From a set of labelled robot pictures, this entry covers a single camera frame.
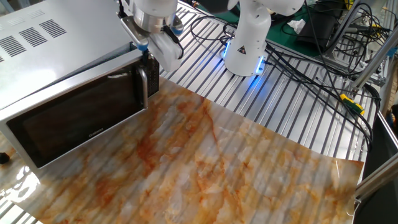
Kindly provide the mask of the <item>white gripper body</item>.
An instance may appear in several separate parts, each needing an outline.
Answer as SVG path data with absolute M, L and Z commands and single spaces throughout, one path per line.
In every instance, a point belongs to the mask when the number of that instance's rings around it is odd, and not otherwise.
M 182 49 L 165 32 L 149 36 L 149 52 L 167 72 L 173 72 L 180 67 Z

